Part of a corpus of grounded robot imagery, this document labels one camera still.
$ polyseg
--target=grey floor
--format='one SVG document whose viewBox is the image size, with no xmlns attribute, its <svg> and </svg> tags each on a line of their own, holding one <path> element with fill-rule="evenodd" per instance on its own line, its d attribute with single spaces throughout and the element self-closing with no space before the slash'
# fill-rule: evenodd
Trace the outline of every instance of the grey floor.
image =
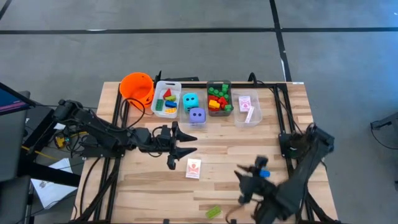
<svg viewBox="0 0 398 224">
<path fill-rule="evenodd" d="M 398 2 L 276 0 L 281 26 L 397 27 Z M 13 0 L 0 30 L 273 27 L 268 1 Z M 397 111 L 398 33 L 283 33 L 292 80 L 305 82 L 315 121 L 335 136 L 327 157 L 338 216 L 345 223 L 397 223 L 398 151 L 377 144 L 369 123 Z M 1 81 L 54 105 L 60 98 L 96 106 L 105 81 L 142 71 L 283 81 L 270 33 L 0 35 Z M 398 147 L 391 128 L 376 132 Z M 46 152 L 59 158 L 51 149 Z M 43 164 L 48 160 L 39 160 Z M 81 167 L 74 167 L 81 172 Z M 73 198 L 37 223 L 66 222 Z M 34 210 L 40 209 L 35 201 Z"/>
</svg>

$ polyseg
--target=cyan dice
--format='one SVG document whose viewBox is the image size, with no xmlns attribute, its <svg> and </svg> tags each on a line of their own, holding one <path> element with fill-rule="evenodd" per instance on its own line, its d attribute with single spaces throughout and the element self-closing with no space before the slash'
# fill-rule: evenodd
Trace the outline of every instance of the cyan dice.
<svg viewBox="0 0 398 224">
<path fill-rule="evenodd" d="M 187 93 L 182 97 L 182 104 L 184 105 L 184 110 L 186 113 L 192 108 L 199 107 L 199 99 L 196 93 Z"/>
<path fill-rule="evenodd" d="M 203 108 L 192 108 L 189 111 L 190 123 L 204 123 L 206 122 L 206 111 Z"/>
</svg>

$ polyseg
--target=computer screen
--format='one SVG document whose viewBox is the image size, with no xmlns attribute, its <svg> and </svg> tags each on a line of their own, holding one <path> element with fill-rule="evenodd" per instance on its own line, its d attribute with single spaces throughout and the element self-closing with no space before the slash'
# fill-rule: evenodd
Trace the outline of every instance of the computer screen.
<svg viewBox="0 0 398 224">
<path fill-rule="evenodd" d="M 0 83 L 0 115 L 27 110 L 34 106 L 33 101 Z"/>
</svg>

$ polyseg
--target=wooden tabletop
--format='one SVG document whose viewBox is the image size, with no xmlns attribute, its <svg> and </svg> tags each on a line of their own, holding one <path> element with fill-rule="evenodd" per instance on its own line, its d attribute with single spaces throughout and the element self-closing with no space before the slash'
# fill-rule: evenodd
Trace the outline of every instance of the wooden tabletop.
<svg viewBox="0 0 398 224">
<path fill-rule="evenodd" d="M 113 117 L 118 85 L 118 82 L 104 83 L 99 100 L 97 114 L 109 122 Z M 293 83 L 288 83 L 287 86 L 294 120 L 301 129 L 305 129 L 313 121 L 305 86 Z M 257 155 L 268 157 L 270 181 L 277 184 L 286 180 L 286 163 L 280 154 L 277 140 L 280 129 L 274 95 L 267 88 L 258 88 L 257 92 L 263 118 L 255 127 L 235 127 L 233 114 L 228 117 L 208 117 L 205 129 L 185 129 L 182 126 L 182 131 L 196 136 L 198 140 L 179 143 L 178 146 L 197 147 L 198 150 L 178 161 L 175 170 L 168 169 L 166 154 L 153 158 L 137 149 L 128 151 L 121 161 L 112 223 L 161 223 L 165 218 L 170 219 L 171 223 L 225 223 L 225 214 L 238 205 L 240 195 L 239 182 L 233 172 L 237 170 L 236 164 L 254 164 Z M 287 113 L 282 110 L 288 129 Z M 127 124 L 133 123 L 140 115 L 138 110 L 131 108 Z M 146 127 L 151 131 L 162 124 L 171 125 L 172 121 L 173 119 L 145 115 L 136 126 Z M 199 180 L 185 178 L 188 158 L 201 159 Z M 76 197 L 77 207 L 80 204 L 83 180 L 94 160 L 91 158 L 85 162 Z M 101 159 L 97 163 L 89 176 L 83 210 L 97 194 L 103 161 L 104 159 Z M 317 167 L 310 178 L 308 188 L 326 214 L 337 219 L 323 166 Z M 102 218 L 105 216 L 107 202 L 108 193 L 104 197 Z M 222 214 L 212 220 L 207 219 L 205 213 L 216 205 L 221 207 Z M 230 218 L 236 218 L 238 223 L 252 223 L 251 214 L 254 207 L 255 203 L 250 203 L 233 213 Z M 286 223 L 294 223 L 294 216 Z"/>
</svg>

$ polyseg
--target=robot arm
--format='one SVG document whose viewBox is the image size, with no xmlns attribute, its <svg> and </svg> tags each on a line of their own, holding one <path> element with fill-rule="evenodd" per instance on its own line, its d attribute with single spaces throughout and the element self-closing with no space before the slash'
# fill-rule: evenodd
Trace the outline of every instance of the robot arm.
<svg viewBox="0 0 398 224">
<path fill-rule="evenodd" d="M 300 210 L 305 186 L 322 158 L 333 151 L 333 142 L 334 137 L 315 125 L 309 126 L 305 134 L 293 134 L 284 144 L 290 150 L 302 151 L 305 155 L 289 180 L 278 186 L 260 175 L 261 169 L 267 164 L 267 158 L 257 157 L 255 166 L 238 166 L 252 174 L 249 176 L 235 172 L 243 194 L 239 203 L 249 203 L 252 195 L 258 194 L 263 196 L 264 200 L 252 216 L 257 224 L 271 224 L 275 218 L 286 220 Z"/>
<path fill-rule="evenodd" d="M 175 160 L 196 151 L 196 148 L 179 148 L 176 146 L 177 140 L 195 141 L 196 137 L 181 132 L 178 123 L 174 121 L 172 127 L 167 125 L 161 127 L 161 132 L 157 136 L 151 136 L 147 128 L 119 128 L 95 115 L 90 110 L 84 110 L 83 105 L 77 101 L 60 100 L 54 112 L 53 119 L 56 122 L 67 126 L 77 126 L 95 138 L 96 144 L 83 144 L 87 154 L 93 155 L 100 152 L 108 152 L 113 157 L 119 157 L 124 151 L 133 150 L 136 147 L 141 152 L 169 152 L 167 165 L 169 169 L 175 169 Z"/>
</svg>

